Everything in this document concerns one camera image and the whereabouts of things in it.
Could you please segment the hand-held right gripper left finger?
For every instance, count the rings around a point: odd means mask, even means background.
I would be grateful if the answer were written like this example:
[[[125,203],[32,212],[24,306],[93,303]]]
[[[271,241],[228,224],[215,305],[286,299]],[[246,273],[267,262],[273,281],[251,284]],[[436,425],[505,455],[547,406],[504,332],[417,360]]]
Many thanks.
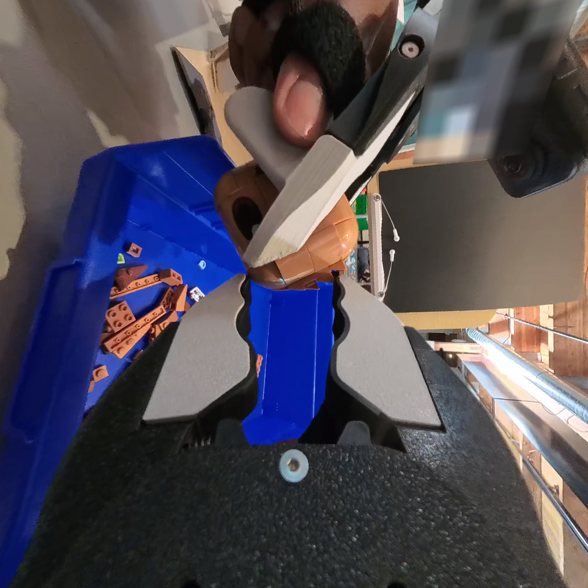
[[[185,313],[143,414],[147,424],[225,418],[254,408],[251,283],[237,274]]]

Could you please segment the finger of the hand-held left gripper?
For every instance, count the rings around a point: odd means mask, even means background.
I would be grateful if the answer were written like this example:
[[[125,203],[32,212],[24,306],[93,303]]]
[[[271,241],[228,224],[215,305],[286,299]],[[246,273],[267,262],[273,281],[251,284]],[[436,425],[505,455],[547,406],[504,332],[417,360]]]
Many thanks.
[[[322,136],[287,178],[243,254],[257,268],[298,252],[364,168],[364,156]]]
[[[309,148],[289,143],[277,129],[273,93],[255,86],[240,88],[225,103],[224,117],[255,164],[275,188],[283,189]]]

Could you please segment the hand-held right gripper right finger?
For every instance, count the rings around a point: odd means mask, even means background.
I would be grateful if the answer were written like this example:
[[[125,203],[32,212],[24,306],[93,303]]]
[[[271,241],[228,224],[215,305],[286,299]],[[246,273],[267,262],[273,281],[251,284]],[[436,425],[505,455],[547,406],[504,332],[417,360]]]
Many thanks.
[[[333,327],[334,383],[375,416],[410,428],[442,430],[402,322],[346,275],[334,283]]]

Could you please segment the pile of brown bricks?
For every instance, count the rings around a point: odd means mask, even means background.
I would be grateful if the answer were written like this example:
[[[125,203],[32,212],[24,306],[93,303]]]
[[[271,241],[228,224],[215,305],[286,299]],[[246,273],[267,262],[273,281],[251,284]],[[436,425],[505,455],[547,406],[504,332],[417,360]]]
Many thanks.
[[[127,249],[142,248],[138,257],[117,251],[114,263],[99,280],[98,295],[82,304],[89,336],[85,407],[93,406],[121,373],[159,334],[184,314],[187,289],[195,285],[200,258],[183,247],[148,232],[136,235]]]

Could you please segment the blue plastic bin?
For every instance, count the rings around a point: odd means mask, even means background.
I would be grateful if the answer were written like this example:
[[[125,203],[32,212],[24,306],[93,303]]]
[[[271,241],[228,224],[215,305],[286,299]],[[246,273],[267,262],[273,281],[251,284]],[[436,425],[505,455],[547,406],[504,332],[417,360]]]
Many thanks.
[[[143,337],[123,359],[102,351],[116,270],[173,269],[204,295],[244,273],[213,205],[232,168],[203,136],[120,146],[83,163],[2,425],[1,587],[15,576],[83,417],[149,342]],[[325,399],[333,284],[283,292],[253,284],[251,293],[251,342],[263,363],[244,430],[248,441],[268,445],[298,438]]]

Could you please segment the grey desk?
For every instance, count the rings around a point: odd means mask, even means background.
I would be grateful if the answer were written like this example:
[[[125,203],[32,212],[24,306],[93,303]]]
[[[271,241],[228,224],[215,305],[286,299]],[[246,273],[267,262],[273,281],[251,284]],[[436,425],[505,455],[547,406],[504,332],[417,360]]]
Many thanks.
[[[224,38],[204,1],[1,1],[1,414],[83,161],[198,128],[171,48]]]

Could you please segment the person's left hand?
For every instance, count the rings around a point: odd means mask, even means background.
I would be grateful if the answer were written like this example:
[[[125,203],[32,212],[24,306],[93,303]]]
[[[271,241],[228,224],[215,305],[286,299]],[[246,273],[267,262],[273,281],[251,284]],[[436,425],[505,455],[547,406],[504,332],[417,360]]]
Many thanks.
[[[399,1],[243,1],[229,58],[239,84],[273,93],[273,120],[289,143],[322,136],[392,47]]]

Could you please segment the printed cardboard box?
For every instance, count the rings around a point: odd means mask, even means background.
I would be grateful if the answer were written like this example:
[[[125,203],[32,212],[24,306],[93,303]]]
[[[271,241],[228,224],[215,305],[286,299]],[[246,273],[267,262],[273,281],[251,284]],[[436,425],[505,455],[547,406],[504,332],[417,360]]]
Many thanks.
[[[251,156],[224,117],[224,106],[238,87],[229,62],[228,44],[211,51],[172,47],[171,52],[200,134],[215,139],[236,166],[249,162]]]

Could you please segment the black board with wooden edge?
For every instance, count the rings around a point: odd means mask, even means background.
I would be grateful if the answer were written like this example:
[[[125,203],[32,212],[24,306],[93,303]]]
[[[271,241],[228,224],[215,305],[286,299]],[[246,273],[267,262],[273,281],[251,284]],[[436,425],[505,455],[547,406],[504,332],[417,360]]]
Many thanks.
[[[379,174],[395,250],[385,304],[417,330],[475,327],[499,309],[585,295],[587,178],[509,196],[489,164],[406,166]]]

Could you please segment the silver ventilation duct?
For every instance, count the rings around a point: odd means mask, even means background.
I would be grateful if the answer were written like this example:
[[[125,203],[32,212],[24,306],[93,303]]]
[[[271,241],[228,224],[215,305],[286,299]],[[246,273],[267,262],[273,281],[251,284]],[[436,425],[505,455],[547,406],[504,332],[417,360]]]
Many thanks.
[[[553,374],[525,360],[516,352],[506,348],[503,344],[490,338],[479,329],[469,327],[466,328],[465,332],[471,340],[481,345],[496,365],[509,365],[506,368],[506,374],[509,377],[512,378],[514,375],[517,375],[531,382],[538,389],[542,390],[544,394],[548,395],[565,409],[568,409],[568,411],[584,423],[587,423],[586,395],[564,383]]]

